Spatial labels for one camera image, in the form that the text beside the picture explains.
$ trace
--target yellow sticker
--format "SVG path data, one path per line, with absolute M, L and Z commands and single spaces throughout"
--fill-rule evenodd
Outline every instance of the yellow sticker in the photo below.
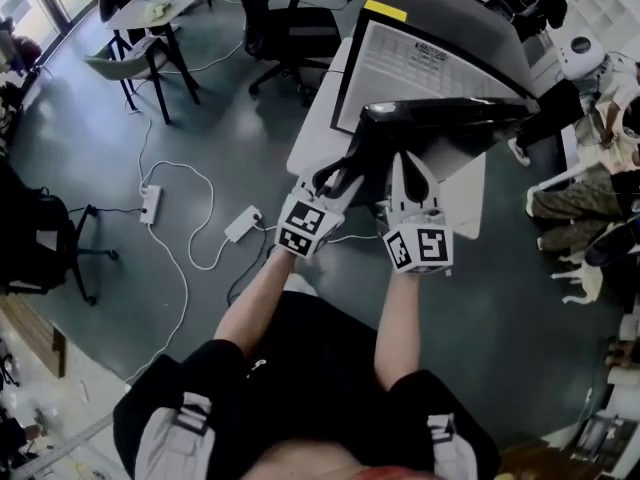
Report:
M 407 13 L 405 11 L 401 11 L 400 9 L 396 9 L 395 7 L 391 7 L 387 4 L 376 2 L 375 0 L 367 0 L 367 3 L 364 4 L 364 8 L 373 12 L 379 12 L 380 14 L 384 14 L 385 16 L 395 18 L 402 22 L 407 21 Z

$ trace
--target gray chair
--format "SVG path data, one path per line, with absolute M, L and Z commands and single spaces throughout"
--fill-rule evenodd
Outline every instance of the gray chair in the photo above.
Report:
M 121 55 L 124 53 L 121 60 L 116 59 L 113 51 L 114 46 L 118 47 Z M 156 88 L 156 94 L 158 95 L 164 121 L 170 124 L 171 119 L 169 118 L 167 106 L 164 102 L 164 96 L 160 86 L 160 74 L 158 73 L 158 69 L 164 64 L 171 62 L 178 68 L 178 71 L 180 71 L 184 78 L 187 89 L 189 89 L 191 93 L 193 101 L 195 101 L 197 105 L 200 104 L 195 88 L 189 84 L 188 72 L 180 67 L 181 63 L 176 62 L 174 58 L 169 47 L 158 37 L 145 37 L 131 47 L 124 39 L 116 36 L 98 53 L 93 56 L 87 56 L 84 60 L 94 71 L 98 72 L 107 80 L 117 80 L 120 82 L 132 110 L 137 110 L 137 108 L 133 104 L 125 80 L 129 81 L 130 86 L 133 87 L 133 84 L 131 84 L 132 79 L 147 79 L 151 77 L 153 85 Z

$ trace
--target white desk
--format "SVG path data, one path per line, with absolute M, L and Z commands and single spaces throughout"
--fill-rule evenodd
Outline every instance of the white desk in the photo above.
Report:
M 161 18 L 149 20 L 146 16 L 147 6 L 171 2 Z M 109 20 L 107 26 L 112 30 L 131 30 L 138 28 L 161 27 L 174 20 L 180 13 L 196 0 L 131 0 Z
M 300 129 L 287 160 L 287 170 L 300 175 L 304 169 L 322 158 L 340 157 L 349 149 L 351 135 L 331 128 L 331 116 L 338 98 L 342 74 L 351 49 L 351 38 L 342 41 L 331 63 L 313 105 Z M 456 233 L 475 240 L 480 234 L 484 196 L 484 154 L 440 184 L 440 198 L 447 224 Z

